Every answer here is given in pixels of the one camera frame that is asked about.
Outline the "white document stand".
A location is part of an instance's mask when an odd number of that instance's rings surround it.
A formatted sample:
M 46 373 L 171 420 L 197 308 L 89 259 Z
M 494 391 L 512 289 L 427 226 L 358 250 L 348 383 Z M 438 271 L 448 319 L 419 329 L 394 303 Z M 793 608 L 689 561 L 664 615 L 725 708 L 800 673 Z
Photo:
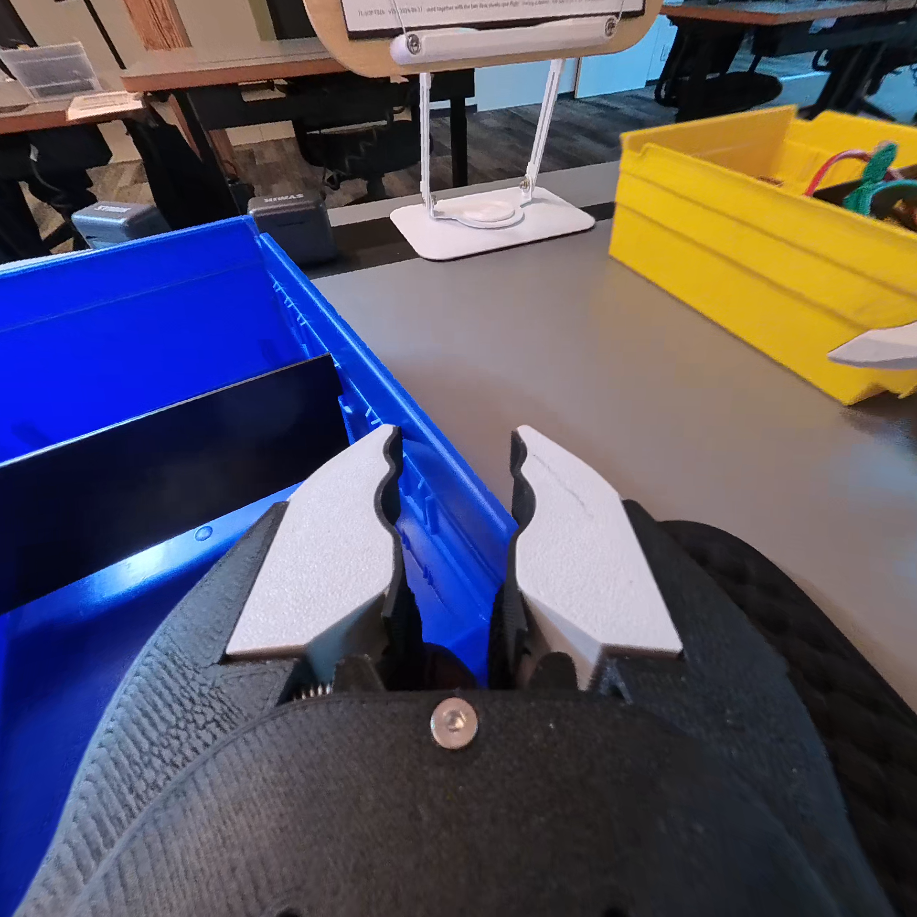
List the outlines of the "white document stand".
M 568 59 L 623 52 L 656 21 L 661 1 L 305 1 L 318 40 L 366 78 L 419 77 L 421 202 L 391 220 L 415 253 L 447 261 L 574 235 L 594 218 L 537 188 L 558 87 Z M 430 186 L 434 74 L 548 61 L 533 146 L 517 186 L 439 203 Z

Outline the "clear acrylic tray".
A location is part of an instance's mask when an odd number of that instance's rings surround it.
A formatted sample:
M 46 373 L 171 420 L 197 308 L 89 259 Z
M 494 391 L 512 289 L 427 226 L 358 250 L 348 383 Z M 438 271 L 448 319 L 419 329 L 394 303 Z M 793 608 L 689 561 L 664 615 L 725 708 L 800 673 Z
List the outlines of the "clear acrylic tray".
M 1 61 L 34 101 L 102 90 L 81 42 L 1 51 Z

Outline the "blue plastic bin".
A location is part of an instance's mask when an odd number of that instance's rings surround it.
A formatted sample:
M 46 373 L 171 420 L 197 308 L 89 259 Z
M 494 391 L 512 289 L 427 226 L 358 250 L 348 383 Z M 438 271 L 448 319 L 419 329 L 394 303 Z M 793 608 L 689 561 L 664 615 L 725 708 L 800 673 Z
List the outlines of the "blue plastic bin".
M 485 682 L 512 522 L 371 347 L 240 218 L 2 269 L 2 460 L 330 354 L 351 442 L 400 426 L 398 528 L 425 639 Z M 2 615 L 2 915 L 117 687 L 178 601 L 292 486 Z

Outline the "light grey equipment case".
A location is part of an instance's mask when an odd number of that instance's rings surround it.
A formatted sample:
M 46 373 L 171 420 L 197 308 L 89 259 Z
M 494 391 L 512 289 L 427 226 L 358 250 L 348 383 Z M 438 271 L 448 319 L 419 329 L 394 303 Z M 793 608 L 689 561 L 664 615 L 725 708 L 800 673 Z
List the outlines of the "light grey equipment case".
M 86 245 L 96 250 L 171 232 L 153 203 L 98 201 L 76 211 L 72 223 Z

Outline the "yellow plastic bin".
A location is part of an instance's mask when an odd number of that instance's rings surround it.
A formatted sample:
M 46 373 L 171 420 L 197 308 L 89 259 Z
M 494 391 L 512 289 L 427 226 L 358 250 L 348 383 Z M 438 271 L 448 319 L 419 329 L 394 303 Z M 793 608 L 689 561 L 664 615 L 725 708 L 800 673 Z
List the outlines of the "yellow plastic bin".
M 915 127 L 777 107 L 622 136 L 610 254 L 843 405 L 915 395 L 900 359 L 829 354 L 915 322 L 915 232 L 806 194 L 820 167 Z

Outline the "black bag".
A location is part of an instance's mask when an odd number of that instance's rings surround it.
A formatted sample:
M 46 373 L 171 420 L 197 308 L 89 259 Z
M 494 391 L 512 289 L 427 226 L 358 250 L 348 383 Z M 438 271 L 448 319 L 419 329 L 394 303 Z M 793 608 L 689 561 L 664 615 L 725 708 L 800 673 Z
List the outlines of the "black bag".
M 97 201 L 88 170 L 112 157 L 97 126 L 49 128 L 1 137 L 1 262 L 50 255 L 22 191 L 65 221 Z

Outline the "black bin divider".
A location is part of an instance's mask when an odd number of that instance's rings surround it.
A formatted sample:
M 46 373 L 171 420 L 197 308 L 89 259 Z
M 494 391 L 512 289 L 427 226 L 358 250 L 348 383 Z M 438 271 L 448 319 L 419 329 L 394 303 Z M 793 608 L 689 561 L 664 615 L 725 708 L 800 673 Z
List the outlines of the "black bin divider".
M 326 352 L 3 462 L 1 612 L 304 481 L 342 394 Z

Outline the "black backpack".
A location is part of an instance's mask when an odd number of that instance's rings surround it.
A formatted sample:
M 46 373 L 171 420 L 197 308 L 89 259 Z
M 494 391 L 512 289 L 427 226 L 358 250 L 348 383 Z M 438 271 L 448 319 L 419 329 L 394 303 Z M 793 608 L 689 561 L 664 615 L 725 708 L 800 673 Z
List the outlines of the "black backpack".
M 224 181 L 204 165 L 176 126 L 151 109 L 123 124 L 140 154 L 154 203 L 170 230 L 238 216 Z

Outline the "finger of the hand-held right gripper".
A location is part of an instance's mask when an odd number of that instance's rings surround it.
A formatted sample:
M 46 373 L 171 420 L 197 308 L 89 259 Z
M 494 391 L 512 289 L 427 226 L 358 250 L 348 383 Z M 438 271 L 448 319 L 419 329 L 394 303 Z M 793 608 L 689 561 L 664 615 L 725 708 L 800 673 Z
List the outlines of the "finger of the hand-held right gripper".
M 827 354 L 828 360 L 860 369 L 916 370 L 916 324 L 868 330 Z

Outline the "wooden top office desk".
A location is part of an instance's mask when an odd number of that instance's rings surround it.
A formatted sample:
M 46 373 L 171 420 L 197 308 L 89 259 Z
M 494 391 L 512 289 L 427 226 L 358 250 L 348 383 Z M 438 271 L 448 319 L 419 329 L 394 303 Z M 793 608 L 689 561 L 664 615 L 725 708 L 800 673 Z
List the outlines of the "wooden top office desk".
M 915 1 L 684 2 L 663 4 L 660 14 L 672 21 L 769 28 L 828 19 L 905 13 L 915 10 L 915 6 Z
M 35 101 L 19 91 L 14 92 L 11 85 L 2 85 L 1 135 L 142 118 L 147 110 L 143 95 L 128 91 L 101 91 Z
M 347 68 L 316 38 L 147 52 L 120 75 L 126 90 L 157 93 L 213 85 L 341 74 Z

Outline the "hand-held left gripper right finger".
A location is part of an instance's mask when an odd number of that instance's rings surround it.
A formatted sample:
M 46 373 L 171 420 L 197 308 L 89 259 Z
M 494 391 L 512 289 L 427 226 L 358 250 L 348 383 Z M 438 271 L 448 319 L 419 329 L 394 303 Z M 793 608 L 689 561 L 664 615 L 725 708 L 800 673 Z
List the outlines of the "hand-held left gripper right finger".
M 612 658 L 679 659 L 683 643 L 619 492 L 529 425 L 511 434 L 505 683 L 551 654 L 586 691 Z

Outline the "black office chair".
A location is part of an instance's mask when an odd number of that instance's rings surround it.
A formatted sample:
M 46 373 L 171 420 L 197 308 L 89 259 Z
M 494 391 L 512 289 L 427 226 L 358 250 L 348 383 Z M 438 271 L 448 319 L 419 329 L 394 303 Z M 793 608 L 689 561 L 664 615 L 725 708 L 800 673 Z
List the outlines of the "black office chair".
M 383 199 L 385 175 L 420 163 L 415 79 L 324 75 L 295 90 L 305 98 L 304 116 L 292 121 L 297 146 L 307 163 L 323 171 L 329 189 L 363 180 L 370 200 Z
M 676 110 L 676 122 L 748 111 L 781 95 L 780 79 L 757 70 L 760 57 L 744 71 L 731 71 L 748 25 L 688 18 L 673 24 L 677 33 L 654 99 Z

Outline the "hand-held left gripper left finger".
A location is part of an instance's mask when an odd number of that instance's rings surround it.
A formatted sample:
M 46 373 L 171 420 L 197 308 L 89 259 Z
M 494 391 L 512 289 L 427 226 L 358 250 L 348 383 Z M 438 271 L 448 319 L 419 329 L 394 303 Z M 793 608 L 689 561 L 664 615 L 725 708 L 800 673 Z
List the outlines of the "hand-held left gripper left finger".
M 228 661 L 304 660 L 331 682 L 338 660 L 379 662 L 405 572 L 399 427 L 382 424 L 316 470 L 285 503 L 225 647 Z

